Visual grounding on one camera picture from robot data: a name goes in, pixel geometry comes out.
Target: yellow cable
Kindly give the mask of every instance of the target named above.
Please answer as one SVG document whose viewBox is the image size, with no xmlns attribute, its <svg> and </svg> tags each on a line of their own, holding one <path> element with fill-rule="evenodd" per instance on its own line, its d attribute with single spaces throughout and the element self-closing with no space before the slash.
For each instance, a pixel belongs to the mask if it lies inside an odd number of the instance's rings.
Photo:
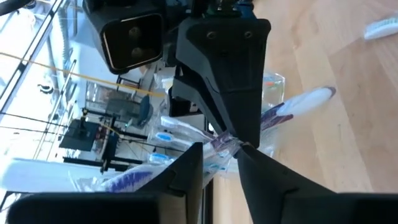
<svg viewBox="0 0 398 224">
<path fill-rule="evenodd" d="M 36 65 L 41 65 L 41 66 L 43 66 L 45 68 L 49 68 L 51 70 L 56 70 L 56 71 L 59 71 L 59 72 L 69 73 L 71 75 L 74 75 L 74 76 L 77 76 L 77 77 L 80 77 L 80 78 L 85 78 L 87 80 L 96 81 L 96 82 L 100 82 L 100 83 L 105 83 L 105 84 L 118 86 L 118 87 L 123 87 L 123 88 L 127 88 L 127 89 L 130 89 L 130 90 L 135 90 L 137 92 L 145 93 L 145 94 L 156 96 L 156 97 L 163 97 L 165 95 L 164 93 L 156 93 L 156 92 L 153 92 L 153 91 L 141 90 L 141 89 L 138 89 L 138 88 L 127 86 L 127 85 L 123 85 L 123 84 L 119 84 L 119 83 L 113 83 L 113 82 L 102 80 L 102 79 L 99 79 L 99 78 L 89 77 L 87 75 L 82 75 L 82 74 L 75 73 L 75 72 L 72 72 L 72 71 L 69 71 L 69 70 L 64 70 L 64 69 L 57 68 L 57 67 L 54 67 L 54 66 L 45 65 L 45 64 L 40 63 L 40 62 L 35 62 L 35 61 L 23 59 L 23 58 L 20 58 L 20 57 L 11 55 L 11 54 L 7 54 L 7 53 L 4 53 L 4 52 L 0 52 L 0 55 L 8 56 L 10 58 L 18 59 L 18 60 L 21 60 L 21 61 L 24 61 L 24 62 L 33 63 L 33 64 L 36 64 Z"/>
<path fill-rule="evenodd" d="M 120 137 L 120 133 L 117 132 L 117 131 L 115 131 L 115 129 L 113 129 L 113 128 L 111 128 L 111 127 L 105 125 L 105 124 L 100 124 L 100 125 L 101 125 L 102 127 L 106 128 L 106 129 L 110 130 L 110 131 L 113 131 L 115 134 L 117 134 L 117 135 Z"/>
</svg>

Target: plastic packaging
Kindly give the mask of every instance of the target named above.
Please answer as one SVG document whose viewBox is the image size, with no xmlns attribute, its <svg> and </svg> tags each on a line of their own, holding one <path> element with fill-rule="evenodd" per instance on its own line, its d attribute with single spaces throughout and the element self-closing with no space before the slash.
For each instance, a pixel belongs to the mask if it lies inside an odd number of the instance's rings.
<svg viewBox="0 0 398 224">
<path fill-rule="evenodd" d="M 203 187 L 212 180 L 217 172 L 228 170 L 231 158 L 239 151 L 242 143 L 228 133 L 219 135 L 212 142 L 203 146 Z M 211 152 L 206 152 L 206 148 L 211 149 Z M 168 166 L 176 159 L 176 157 L 153 153 L 149 155 L 148 163 Z"/>
<path fill-rule="evenodd" d="M 166 94 L 169 93 L 169 89 L 173 86 L 175 68 L 173 67 L 157 67 L 157 71 L 154 74 L 154 80 L 156 88 L 164 89 Z"/>
<path fill-rule="evenodd" d="M 194 142 L 208 143 L 214 136 L 159 113 L 151 122 L 147 142 L 186 151 Z"/>
<path fill-rule="evenodd" d="M 158 176 L 167 165 L 143 164 L 122 174 L 73 180 L 79 192 L 135 192 Z"/>
</svg>

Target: screw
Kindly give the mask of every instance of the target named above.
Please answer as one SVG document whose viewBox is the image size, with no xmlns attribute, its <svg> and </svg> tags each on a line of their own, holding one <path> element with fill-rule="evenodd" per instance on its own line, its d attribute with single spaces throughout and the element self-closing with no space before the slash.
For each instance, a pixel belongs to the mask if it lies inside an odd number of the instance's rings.
<svg viewBox="0 0 398 224">
<path fill-rule="evenodd" d="M 141 36 L 141 30 L 138 27 L 133 27 L 129 30 L 129 36 L 137 39 L 138 37 Z"/>
<path fill-rule="evenodd" d="M 216 32 L 210 31 L 207 33 L 207 39 L 212 40 L 214 38 L 216 38 Z"/>
<path fill-rule="evenodd" d="M 136 47 L 135 49 L 133 49 L 131 52 L 131 57 L 133 57 L 133 58 L 142 57 L 142 49 L 139 47 Z"/>
<path fill-rule="evenodd" d="M 251 32 L 251 31 L 246 31 L 245 33 L 244 33 L 244 38 L 250 38 L 250 37 L 252 37 L 253 36 L 253 33 Z"/>
</svg>

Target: white object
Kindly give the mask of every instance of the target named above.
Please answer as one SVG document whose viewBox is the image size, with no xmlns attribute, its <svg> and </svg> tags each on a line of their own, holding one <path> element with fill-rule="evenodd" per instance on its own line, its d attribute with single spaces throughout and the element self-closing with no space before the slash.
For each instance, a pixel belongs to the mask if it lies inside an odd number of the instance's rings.
<svg viewBox="0 0 398 224">
<path fill-rule="evenodd" d="M 373 22 L 365 30 L 364 39 L 373 40 L 398 32 L 398 18 L 392 17 L 381 21 Z"/>
<path fill-rule="evenodd" d="M 109 171 L 106 175 L 119 174 Z M 0 159 L 0 189 L 17 192 L 74 192 L 72 179 L 102 177 L 99 167 L 31 159 Z"/>
<path fill-rule="evenodd" d="M 174 78 L 164 78 L 162 79 L 162 88 L 169 93 L 169 89 L 173 86 Z"/>
<path fill-rule="evenodd" d="M 299 116 L 308 113 L 326 103 L 334 94 L 334 89 L 322 87 L 310 92 L 293 96 L 284 102 L 285 104 L 279 108 L 276 114 L 278 116 L 285 116 L 289 114 Z"/>
</svg>

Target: wooden table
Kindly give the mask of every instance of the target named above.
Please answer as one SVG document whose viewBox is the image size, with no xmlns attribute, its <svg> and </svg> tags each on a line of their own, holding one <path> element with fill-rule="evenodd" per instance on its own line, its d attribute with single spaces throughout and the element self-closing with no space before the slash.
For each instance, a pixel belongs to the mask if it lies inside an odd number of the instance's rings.
<svg viewBox="0 0 398 224">
<path fill-rule="evenodd" d="M 337 192 L 398 192 L 398 35 L 363 40 L 396 10 L 395 0 L 257 0 L 272 24 L 266 67 L 286 77 L 285 98 L 338 89 L 286 133 L 278 161 Z M 239 178 L 215 182 L 215 223 L 250 223 Z"/>
</svg>

